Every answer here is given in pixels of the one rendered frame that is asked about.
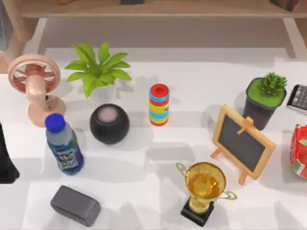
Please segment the stack of coloured rings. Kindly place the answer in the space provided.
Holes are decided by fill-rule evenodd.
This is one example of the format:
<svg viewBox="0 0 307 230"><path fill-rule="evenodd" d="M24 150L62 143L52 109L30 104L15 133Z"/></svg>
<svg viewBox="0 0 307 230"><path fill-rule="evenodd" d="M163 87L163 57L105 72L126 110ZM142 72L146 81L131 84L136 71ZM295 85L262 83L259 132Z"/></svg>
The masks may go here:
<svg viewBox="0 0 307 230"><path fill-rule="evenodd" d="M149 90L149 120L154 126L163 126L169 117L169 88L158 83Z"/></svg>

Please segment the black round speaker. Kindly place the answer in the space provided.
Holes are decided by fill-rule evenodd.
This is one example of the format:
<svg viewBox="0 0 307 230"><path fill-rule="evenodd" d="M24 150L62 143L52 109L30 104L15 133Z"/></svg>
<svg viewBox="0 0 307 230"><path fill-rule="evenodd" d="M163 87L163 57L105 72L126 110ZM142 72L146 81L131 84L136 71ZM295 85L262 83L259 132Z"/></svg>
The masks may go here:
<svg viewBox="0 0 307 230"><path fill-rule="evenodd" d="M90 130L94 138L106 145L117 144L130 128L128 114L118 105L106 103L97 107L90 118Z"/></svg>

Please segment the wooden framed blackboard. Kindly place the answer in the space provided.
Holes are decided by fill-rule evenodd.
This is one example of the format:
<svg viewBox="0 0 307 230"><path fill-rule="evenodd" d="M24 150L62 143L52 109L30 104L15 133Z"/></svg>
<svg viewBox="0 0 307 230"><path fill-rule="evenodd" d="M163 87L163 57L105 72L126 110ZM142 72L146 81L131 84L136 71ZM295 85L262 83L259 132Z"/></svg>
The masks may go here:
<svg viewBox="0 0 307 230"><path fill-rule="evenodd" d="M213 144L217 149L211 158L224 153L233 161L241 169L241 185L247 176L258 179L275 150L275 144L253 126L250 117L243 118L227 104L219 110Z"/></svg>

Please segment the gold trophy on black base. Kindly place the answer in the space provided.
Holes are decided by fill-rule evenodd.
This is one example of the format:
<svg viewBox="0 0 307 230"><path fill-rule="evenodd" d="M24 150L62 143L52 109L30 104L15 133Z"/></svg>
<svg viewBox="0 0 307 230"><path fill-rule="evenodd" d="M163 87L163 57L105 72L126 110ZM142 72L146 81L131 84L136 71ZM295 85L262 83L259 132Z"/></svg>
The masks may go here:
<svg viewBox="0 0 307 230"><path fill-rule="evenodd" d="M226 177L223 171L209 162L198 162L189 168L176 163L176 168L184 176L189 198L181 210L181 215L203 227L210 217L214 203L218 199L236 200L237 195L226 191Z"/></svg>

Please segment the pale wooden shelf unit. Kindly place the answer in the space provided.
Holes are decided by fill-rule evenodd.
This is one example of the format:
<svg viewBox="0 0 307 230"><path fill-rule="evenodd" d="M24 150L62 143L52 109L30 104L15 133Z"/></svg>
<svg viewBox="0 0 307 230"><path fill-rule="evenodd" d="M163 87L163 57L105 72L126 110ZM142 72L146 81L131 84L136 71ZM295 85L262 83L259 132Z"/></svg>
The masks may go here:
<svg viewBox="0 0 307 230"><path fill-rule="evenodd" d="M120 0L0 0L12 23L13 35L0 50L0 73L18 57L29 42L40 18L107 16L204 16L294 18L307 47L307 0L293 12L270 0L145 0L121 5Z"/></svg>

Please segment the grey rounded box speaker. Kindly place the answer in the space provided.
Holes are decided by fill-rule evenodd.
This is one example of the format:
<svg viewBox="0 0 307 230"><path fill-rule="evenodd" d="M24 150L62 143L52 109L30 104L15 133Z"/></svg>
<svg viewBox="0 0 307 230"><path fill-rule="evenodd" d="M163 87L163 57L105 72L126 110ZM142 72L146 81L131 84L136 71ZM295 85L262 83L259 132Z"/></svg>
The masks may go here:
<svg viewBox="0 0 307 230"><path fill-rule="evenodd" d="M59 214L91 227L101 212L100 203L77 190L62 185L50 201Z"/></svg>

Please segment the leafy plant in white pot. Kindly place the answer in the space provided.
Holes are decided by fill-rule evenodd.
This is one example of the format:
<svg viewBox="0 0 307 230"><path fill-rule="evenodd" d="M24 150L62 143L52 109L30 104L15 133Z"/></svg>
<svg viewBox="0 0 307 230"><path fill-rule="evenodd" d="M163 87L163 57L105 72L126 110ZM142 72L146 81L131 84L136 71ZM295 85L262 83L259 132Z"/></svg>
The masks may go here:
<svg viewBox="0 0 307 230"><path fill-rule="evenodd" d="M89 98L97 88L114 85L116 79L132 80L124 70L130 68L130 65L123 60L128 54L115 53L112 55L108 42L104 42L97 52L94 52L93 47L85 42L73 45L73 49L79 59L65 67L67 70L74 71L69 75L67 82L81 79L86 98Z"/></svg>

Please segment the blue bottle with blue cap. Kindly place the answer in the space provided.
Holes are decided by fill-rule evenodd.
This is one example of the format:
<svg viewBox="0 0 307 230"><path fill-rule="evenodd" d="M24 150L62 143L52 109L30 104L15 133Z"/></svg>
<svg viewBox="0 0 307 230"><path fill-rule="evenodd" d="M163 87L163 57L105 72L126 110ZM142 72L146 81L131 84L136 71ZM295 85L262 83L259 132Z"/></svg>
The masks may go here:
<svg viewBox="0 0 307 230"><path fill-rule="evenodd" d="M45 126L47 144L59 169L67 175L75 175L82 169L84 160L73 129L59 113L48 115Z"/></svg>

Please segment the red snack bag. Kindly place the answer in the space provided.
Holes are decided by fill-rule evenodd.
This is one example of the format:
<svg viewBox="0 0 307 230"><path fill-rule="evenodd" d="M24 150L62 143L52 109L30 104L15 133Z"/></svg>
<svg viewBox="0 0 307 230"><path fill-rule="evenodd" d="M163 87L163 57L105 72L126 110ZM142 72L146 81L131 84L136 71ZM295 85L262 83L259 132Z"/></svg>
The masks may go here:
<svg viewBox="0 0 307 230"><path fill-rule="evenodd" d="M290 145L290 166L295 174L307 179L307 124L295 126Z"/></svg>

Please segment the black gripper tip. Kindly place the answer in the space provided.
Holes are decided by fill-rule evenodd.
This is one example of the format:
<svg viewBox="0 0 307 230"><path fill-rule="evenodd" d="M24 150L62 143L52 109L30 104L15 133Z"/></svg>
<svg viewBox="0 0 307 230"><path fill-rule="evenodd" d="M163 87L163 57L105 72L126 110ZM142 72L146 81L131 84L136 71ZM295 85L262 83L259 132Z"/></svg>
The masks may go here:
<svg viewBox="0 0 307 230"><path fill-rule="evenodd" d="M9 157L2 124L0 123L0 184L12 184L19 177L19 171Z"/></svg>

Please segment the succulent in black pot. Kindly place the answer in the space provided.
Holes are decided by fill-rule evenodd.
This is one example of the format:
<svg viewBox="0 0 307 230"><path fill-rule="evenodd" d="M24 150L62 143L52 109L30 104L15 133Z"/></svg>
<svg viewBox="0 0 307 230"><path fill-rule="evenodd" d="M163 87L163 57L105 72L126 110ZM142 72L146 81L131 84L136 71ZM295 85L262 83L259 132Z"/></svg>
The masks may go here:
<svg viewBox="0 0 307 230"><path fill-rule="evenodd" d="M286 97L287 79L275 72L254 78L246 89L243 117L253 119L254 127L263 130Z"/></svg>

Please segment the black calculator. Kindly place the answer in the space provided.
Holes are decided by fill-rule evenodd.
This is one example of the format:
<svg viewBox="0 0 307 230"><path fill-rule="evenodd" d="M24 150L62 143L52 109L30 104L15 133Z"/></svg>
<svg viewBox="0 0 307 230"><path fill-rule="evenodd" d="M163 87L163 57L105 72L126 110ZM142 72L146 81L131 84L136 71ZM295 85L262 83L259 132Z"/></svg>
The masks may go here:
<svg viewBox="0 0 307 230"><path fill-rule="evenodd" d="M294 86L287 107L307 114L307 85L297 84Z"/></svg>

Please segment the pink desk fan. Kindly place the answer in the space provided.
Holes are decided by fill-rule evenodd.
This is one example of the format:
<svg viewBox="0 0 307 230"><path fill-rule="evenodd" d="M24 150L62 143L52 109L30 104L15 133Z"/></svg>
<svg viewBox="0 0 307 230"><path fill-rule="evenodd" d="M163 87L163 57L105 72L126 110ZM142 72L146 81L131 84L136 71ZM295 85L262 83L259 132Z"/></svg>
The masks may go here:
<svg viewBox="0 0 307 230"><path fill-rule="evenodd" d="M45 126L45 119L53 113L65 114L64 102L50 95L60 83L60 69L55 61L39 54L24 54L8 66L11 86L24 93L30 102L28 116L38 127Z"/></svg>

